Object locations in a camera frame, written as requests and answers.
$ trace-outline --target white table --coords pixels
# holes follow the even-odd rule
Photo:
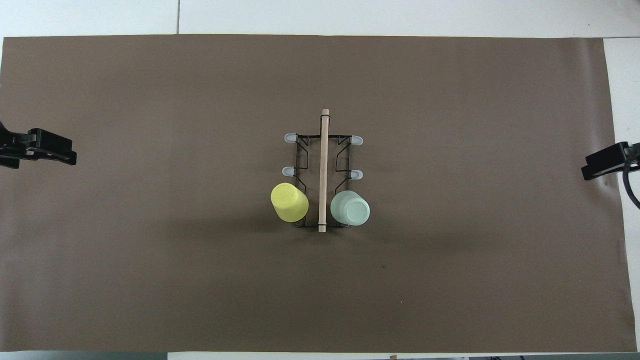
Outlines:
[[[640,142],[640,3],[636,0],[0,0],[0,38],[176,32],[602,37],[616,141]],[[582,165],[576,164],[576,171]],[[634,175],[630,179],[632,187],[640,192],[640,176]],[[640,211],[629,201],[621,183],[620,179],[632,302],[639,334]],[[389,355],[392,354],[209,352],[173,353],[170,359],[382,359]],[[487,354],[399,357],[449,356]]]

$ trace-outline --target wooden rod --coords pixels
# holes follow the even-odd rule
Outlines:
[[[320,202],[318,208],[318,232],[326,232],[326,176],[329,153],[329,109],[322,109],[320,117]]]

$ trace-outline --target light green cup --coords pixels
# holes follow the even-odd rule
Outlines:
[[[289,183],[276,185],[271,191],[271,203],[278,216],[286,222],[296,222],[307,214],[309,200]]]
[[[339,192],[331,201],[331,215],[343,224],[358,226],[369,219],[369,204],[356,192]]]

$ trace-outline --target black wire rack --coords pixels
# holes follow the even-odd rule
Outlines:
[[[293,178],[295,178],[295,186],[298,189],[300,189],[300,191],[303,192],[305,195],[307,194],[307,186],[300,179],[300,177],[298,176],[299,170],[307,170],[307,169],[309,169],[309,151],[307,150],[307,147],[309,146],[309,143],[311,142],[311,139],[319,139],[320,137],[321,137],[320,135],[299,135],[299,134],[296,134],[296,165],[293,167],[293,169],[294,169]],[[341,188],[343,190],[349,190],[349,181],[352,180],[352,177],[351,177],[352,169],[349,167],[350,166],[350,159],[351,159],[351,139],[352,138],[353,137],[351,135],[329,135],[329,139],[336,139],[338,146],[346,143],[343,146],[343,148],[335,156],[335,171],[336,172],[344,172],[345,176],[344,176],[344,179],[342,180],[342,182],[340,182],[340,184],[338,184],[338,186],[335,187],[335,189],[333,191],[334,195],[338,194],[338,190],[341,189]],[[347,155],[346,155],[346,168],[338,168],[338,159],[340,158],[340,155],[345,151],[347,153]],[[305,166],[301,166],[300,158],[304,158],[305,159]],[[318,227],[318,224],[308,224],[307,223],[307,216],[305,216],[302,219],[294,222],[293,224],[296,227]],[[334,228],[334,229],[342,229],[344,227],[349,227],[349,225],[342,224],[342,223],[338,222],[337,220],[334,220],[332,224],[327,224],[327,227],[331,227],[331,228]]]

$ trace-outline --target brown paper backdrop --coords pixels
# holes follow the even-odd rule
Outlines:
[[[0,350],[635,351],[600,39],[7,38]],[[356,134],[368,223],[278,220],[285,133]],[[312,166],[317,157],[312,155]]]

